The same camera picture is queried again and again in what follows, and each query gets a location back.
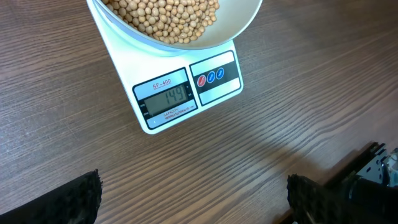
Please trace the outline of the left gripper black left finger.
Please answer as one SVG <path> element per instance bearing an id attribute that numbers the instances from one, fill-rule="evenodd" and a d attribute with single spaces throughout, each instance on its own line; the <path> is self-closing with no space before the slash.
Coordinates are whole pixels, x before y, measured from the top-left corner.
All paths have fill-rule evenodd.
<path id="1" fill-rule="evenodd" d="M 98 170 L 76 179 L 1 215 L 1 224 L 94 224 L 101 203 Z"/>

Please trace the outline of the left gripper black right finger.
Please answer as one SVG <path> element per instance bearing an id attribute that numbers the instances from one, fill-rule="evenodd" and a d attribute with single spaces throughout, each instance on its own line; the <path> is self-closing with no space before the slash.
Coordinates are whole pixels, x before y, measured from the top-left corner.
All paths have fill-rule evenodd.
<path id="1" fill-rule="evenodd" d="M 316 182 L 301 176 L 287 178 L 287 200 L 295 223 L 350 224 L 342 199 Z"/>

